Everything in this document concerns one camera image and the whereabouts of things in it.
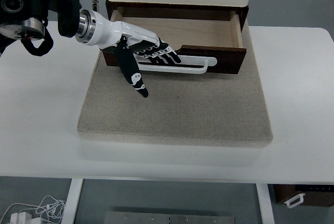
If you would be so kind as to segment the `white robotic hand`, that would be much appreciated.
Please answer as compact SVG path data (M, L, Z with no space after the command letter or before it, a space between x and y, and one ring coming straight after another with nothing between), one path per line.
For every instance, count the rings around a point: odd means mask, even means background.
M153 64L181 63L175 51L152 31L123 21L111 22L93 10L80 12L79 26L75 38L78 42L100 49L116 46L114 55L126 81L144 98L149 93L144 85L135 56L140 61Z

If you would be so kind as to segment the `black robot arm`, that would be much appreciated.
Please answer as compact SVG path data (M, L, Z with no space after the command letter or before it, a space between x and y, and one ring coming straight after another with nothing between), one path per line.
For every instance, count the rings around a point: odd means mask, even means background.
M98 0L92 10L82 9L80 0L1 0L1 50L20 41L34 56L43 56L53 47L47 30L48 13L58 14L61 36L98 46L115 56L127 82L143 97L148 96L136 57L154 64L181 62L175 51L154 32L123 22L111 22L98 12Z

